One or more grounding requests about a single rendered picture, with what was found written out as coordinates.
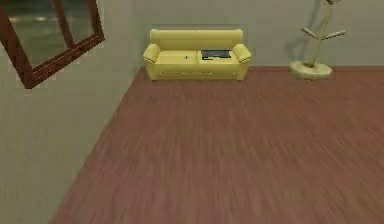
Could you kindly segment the dark camouflage laptop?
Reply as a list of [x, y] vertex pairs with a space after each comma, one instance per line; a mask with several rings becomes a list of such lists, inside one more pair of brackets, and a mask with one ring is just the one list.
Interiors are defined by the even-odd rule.
[[201, 51], [203, 60], [213, 60], [214, 58], [230, 58], [230, 51], [226, 49], [205, 49]]

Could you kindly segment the brown framed window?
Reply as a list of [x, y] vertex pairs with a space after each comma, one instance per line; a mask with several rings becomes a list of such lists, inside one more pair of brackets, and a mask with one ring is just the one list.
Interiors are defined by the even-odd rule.
[[27, 89], [104, 40], [96, 0], [0, 0], [0, 42]]

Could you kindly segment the beige coat stand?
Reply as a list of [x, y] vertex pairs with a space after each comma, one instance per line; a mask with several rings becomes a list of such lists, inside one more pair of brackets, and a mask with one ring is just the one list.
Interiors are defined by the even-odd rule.
[[333, 39], [346, 34], [345, 30], [340, 30], [334, 33], [327, 34], [327, 26], [333, 13], [333, 8], [341, 0], [323, 0], [326, 4], [326, 13], [322, 18], [320, 24], [320, 30], [315, 34], [312, 30], [307, 27], [301, 29], [302, 32], [309, 35], [315, 40], [315, 46], [313, 49], [312, 56], [309, 61], [293, 61], [289, 64], [289, 71], [297, 78], [303, 80], [325, 80], [328, 79], [333, 70], [326, 64], [317, 61], [319, 51], [322, 43], [326, 40]]

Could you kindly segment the yellow sofa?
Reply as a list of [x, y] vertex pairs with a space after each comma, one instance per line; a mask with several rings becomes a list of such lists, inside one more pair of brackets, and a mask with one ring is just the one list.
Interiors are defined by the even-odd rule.
[[[205, 49], [226, 49], [231, 57], [203, 60], [201, 51]], [[241, 29], [152, 29], [143, 53], [151, 80], [243, 80], [251, 57]]]

